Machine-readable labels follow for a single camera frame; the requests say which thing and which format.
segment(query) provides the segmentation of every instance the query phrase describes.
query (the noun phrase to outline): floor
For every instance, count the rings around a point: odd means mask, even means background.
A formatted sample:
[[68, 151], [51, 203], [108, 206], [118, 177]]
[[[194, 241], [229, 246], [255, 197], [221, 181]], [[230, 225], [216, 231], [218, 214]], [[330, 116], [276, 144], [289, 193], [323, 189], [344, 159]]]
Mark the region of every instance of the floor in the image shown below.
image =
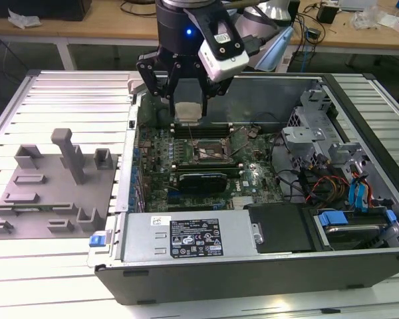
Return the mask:
[[[10, 48], [31, 69], [63, 70], [54, 45], [11, 43]], [[120, 60], [114, 60], [112, 47], [73, 45], [71, 51], [79, 70], [133, 70], [137, 56], [148, 52], [145, 47], [119, 47]], [[300, 72], [302, 57], [293, 61], [289, 72]], [[359, 55], [352, 67], [345, 65], [345, 54], [317, 53], [306, 63], [305, 72], [371, 73], [393, 95], [399, 97], [399, 57], [385, 56], [379, 65], [374, 65], [375, 56]], [[15, 93], [17, 79], [23, 79], [24, 68], [0, 45], [0, 114]]]

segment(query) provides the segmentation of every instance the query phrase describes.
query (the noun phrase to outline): white paper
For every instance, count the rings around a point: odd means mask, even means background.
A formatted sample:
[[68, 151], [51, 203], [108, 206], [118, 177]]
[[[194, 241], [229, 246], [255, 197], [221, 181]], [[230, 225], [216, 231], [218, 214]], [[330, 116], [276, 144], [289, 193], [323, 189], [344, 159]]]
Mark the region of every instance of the white paper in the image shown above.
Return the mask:
[[392, 28], [399, 21], [399, 17], [385, 14], [378, 22], [380, 25]]
[[41, 25], [40, 19], [36, 16], [26, 17], [24, 15], [18, 15], [8, 9], [10, 17], [7, 20], [16, 25], [18, 28], [25, 29], [28, 27], [37, 27]]

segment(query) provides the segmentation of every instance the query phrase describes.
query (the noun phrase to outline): motherboard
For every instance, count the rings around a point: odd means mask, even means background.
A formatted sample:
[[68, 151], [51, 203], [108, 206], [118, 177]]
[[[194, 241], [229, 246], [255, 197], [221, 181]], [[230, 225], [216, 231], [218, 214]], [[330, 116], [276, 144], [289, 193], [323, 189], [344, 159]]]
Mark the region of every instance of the motherboard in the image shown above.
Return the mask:
[[257, 126], [141, 126], [136, 141], [145, 212], [243, 209], [283, 200]]

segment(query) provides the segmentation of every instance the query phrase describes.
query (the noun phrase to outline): warning label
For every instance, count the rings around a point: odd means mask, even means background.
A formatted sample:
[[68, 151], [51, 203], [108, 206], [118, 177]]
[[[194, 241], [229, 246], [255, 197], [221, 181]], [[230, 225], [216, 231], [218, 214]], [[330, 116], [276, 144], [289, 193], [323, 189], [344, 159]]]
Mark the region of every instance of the warning label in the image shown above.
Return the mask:
[[219, 219], [170, 221], [173, 258], [223, 256]]

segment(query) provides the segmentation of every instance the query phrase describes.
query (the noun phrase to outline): blue tab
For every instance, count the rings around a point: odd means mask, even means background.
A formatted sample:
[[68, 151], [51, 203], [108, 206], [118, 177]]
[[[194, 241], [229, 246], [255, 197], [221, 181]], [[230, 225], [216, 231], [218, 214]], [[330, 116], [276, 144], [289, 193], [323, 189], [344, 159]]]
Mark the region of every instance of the blue tab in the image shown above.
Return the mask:
[[322, 226], [348, 224], [343, 211], [324, 211], [318, 218]]
[[397, 221], [398, 219], [396, 218], [396, 215], [394, 214], [393, 210], [388, 209], [386, 211], [387, 214], [387, 218], [391, 223], [394, 223], [395, 221]]
[[323, 227], [327, 226], [330, 223], [325, 213], [320, 214], [318, 218]]
[[348, 190], [348, 203], [353, 205], [354, 204], [354, 190], [356, 189], [356, 184], [351, 183], [350, 189]]
[[358, 195], [356, 196], [356, 208], [360, 208], [361, 211], [366, 211], [366, 208], [364, 207], [362, 198], [364, 197], [365, 194], [365, 186], [364, 184], [359, 184], [359, 189], [358, 189]]
[[105, 247], [105, 235], [92, 235], [88, 242], [90, 247]]

